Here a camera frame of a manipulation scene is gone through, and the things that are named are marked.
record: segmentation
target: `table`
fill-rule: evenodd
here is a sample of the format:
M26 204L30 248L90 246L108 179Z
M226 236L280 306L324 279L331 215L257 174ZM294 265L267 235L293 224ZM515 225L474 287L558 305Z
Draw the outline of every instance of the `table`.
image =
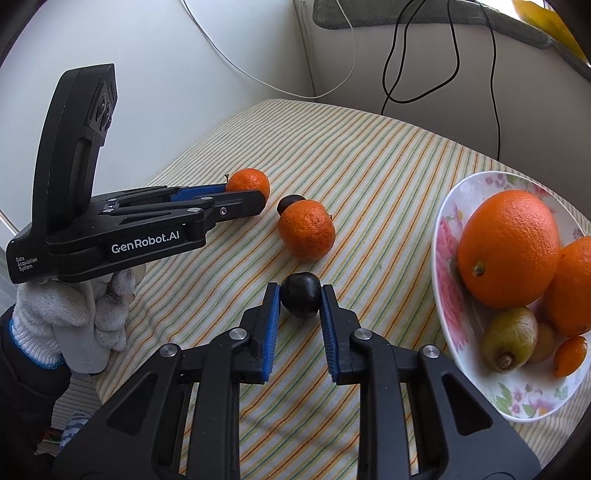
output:
M333 284L339 304L393 345L418 349L434 343L445 350L429 262L437 209L462 178L513 171L405 122L332 105L269 100L214 130L150 185L219 183L245 167L269 177L265 210L219 224L200 250L148 266L126 326L128 347L114 353L97 378L102 401L159 346L174 342L186 349L209 342L262 302L267 282L280 283L296 271ZM333 215L336 243L314 264L298 263L277 232L277 202L294 193L322 202ZM564 203L590 234L591 223ZM587 375L556 415L515 425L543 465L562 447L590 398ZM242 478L355 478L358 408L357 387L337 388L327 374L320 322L283 311L270 381L241 385ZM181 464L187 442L188 431Z

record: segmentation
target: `plate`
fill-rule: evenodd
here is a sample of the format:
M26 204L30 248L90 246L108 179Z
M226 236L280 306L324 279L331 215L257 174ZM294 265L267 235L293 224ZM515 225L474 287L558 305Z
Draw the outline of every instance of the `plate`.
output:
M554 215L562 246L583 236L570 212L539 184L512 173L475 173L454 186L439 210L431 245L431 278L441 328L457 366L507 420L529 422L553 414L566 403L583 381L591 355L565 378L553 375L554 355L541 364L525 364L505 375L484 364L480 339L496 312L465 289L456 266L457 244L474 211L504 190L524 190L539 197ZM534 312L538 302L529 305ZM591 332L585 337L591 342Z

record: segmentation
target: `fruit stem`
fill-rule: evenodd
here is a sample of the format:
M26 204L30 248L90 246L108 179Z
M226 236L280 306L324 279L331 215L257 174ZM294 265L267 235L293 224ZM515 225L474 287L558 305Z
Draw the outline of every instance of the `fruit stem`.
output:
M480 260L476 262L476 265L472 267L472 275L475 277L480 277L484 273L484 263Z
M511 352L504 352L496 357L496 366L500 370L508 370L515 362L515 355Z

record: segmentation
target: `floral plate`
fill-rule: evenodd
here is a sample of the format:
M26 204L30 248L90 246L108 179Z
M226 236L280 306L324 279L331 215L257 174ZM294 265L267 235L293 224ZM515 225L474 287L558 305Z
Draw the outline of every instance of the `floral plate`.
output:
M553 375L553 356L539 365L525 364L506 375L483 363L480 339L495 312L474 299L463 286L456 267L457 244L474 211L503 190L525 190L538 196L552 211L563 246L583 236L569 211L537 183L512 173L476 173L455 185L439 210L431 246L431 278L441 328L456 364L507 420L529 422L564 405L587 373L591 355L565 378ZM529 306L534 311L537 302ZM591 342L591 332L585 337Z

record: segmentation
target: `gray mat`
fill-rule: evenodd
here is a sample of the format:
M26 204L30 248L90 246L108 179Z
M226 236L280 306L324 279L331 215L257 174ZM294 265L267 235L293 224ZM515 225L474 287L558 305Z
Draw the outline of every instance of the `gray mat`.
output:
M340 0L343 10L354 27L374 27L376 25L394 25L396 19L408 0ZM403 21L410 18L418 7L420 0L407 8ZM591 82L591 68L579 60L562 43L556 41L545 32L487 7L486 13L495 32L536 48L555 48L560 56L571 65L583 78ZM484 25L486 19L480 5L464 0L452 0L450 5L452 20L455 24ZM312 12L314 23L321 28L338 30L349 28L335 0L314 0ZM447 1L428 0L413 19L413 23L447 24Z

